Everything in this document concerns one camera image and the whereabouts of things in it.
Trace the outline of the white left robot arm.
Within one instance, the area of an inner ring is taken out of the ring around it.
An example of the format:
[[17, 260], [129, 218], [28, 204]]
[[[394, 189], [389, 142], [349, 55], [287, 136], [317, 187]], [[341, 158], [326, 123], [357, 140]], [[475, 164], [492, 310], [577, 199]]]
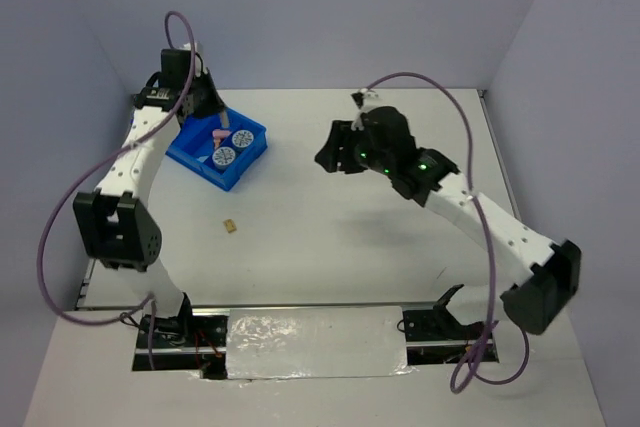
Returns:
[[189, 343], [196, 321], [183, 313], [188, 299], [161, 262], [162, 233], [148, 199], [160, 164], [185, 120], [226, 108], [197, 48], [161, 52], [161, 68], [134, 102], [124, 153], [73, 211], [87, 254], [123, 280], [138, 300], [152, 297], [147, 313], [162, 319], [160, 334], [175, 346]]

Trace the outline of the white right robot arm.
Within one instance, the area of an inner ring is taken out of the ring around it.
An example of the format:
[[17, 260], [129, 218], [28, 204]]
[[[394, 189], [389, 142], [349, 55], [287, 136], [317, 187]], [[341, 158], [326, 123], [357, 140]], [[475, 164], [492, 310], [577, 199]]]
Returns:
[[446, 338], [479, 325], [488, 310], [496, 320], [508, 319], [528, 334], [541, 335], [578, 291], [580, 248], [569, 240], [552, 241], [473, 192], [452, 160], [417, 146], [406, 117], [394, 107], [373, 108], [356, 121], [333, 121], [315, 161], [328, 173], [370, 170], [386, 176], [403, 198], [492, 252], [510, 286], [500, 294], [486, 286], [449, 288], [433, 307], [436, 330]]

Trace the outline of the small tan eraser block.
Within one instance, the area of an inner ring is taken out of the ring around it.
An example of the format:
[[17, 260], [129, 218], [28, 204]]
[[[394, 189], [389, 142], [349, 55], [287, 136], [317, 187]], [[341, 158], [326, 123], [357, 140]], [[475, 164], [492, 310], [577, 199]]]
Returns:
[[237, 231], [237, 226], [232, 219], [224, 220], [223, 225], [228, 233], [234, 233]]

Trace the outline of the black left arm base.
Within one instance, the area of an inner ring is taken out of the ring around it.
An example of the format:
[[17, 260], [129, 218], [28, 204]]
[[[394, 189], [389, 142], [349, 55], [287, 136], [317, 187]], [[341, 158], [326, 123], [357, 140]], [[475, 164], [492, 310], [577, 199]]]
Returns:
[[192, 371], [206, 380], [225, 380], [227, 315], [195, 315], [187, 301], [177, 317], [140, 320], [122, 314], [120, 322], [136, 331], [132, 370]]

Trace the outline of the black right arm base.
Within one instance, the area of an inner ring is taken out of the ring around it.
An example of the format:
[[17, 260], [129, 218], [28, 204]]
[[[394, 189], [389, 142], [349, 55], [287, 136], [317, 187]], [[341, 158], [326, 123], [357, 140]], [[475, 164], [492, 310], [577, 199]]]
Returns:
[[431, 307], [402, 311], [396, 329], [404, 334], [409, 366], [454, 364], [480, 338], [484, 323], [460, 323], [447, 310], [462, 284], [448, 289]]

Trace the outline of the pink highlighter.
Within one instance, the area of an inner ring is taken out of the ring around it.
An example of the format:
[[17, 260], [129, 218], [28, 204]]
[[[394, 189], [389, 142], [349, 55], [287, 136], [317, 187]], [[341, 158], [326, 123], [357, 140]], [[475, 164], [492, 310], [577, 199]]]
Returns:
[[231, 135], [231, 131], [227, 129], [214, 129], [212, 131], [213, 150], [216, 150], [221, 143]]

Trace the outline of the round blue tape roll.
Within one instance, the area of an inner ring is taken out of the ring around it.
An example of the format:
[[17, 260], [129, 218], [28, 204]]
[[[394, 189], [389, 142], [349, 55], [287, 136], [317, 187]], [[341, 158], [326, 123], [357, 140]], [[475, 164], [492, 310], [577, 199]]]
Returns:
[[215, 169], [225, 171], [237, 158], [236, 151], [232, 147], [220, 146], [212, 152], [211, 161]]
[[244, 151], [254, 143], [254, 134], [247, 129], [239, 129], [235, 131], [231, 136], [232, 147], [236, 151]]

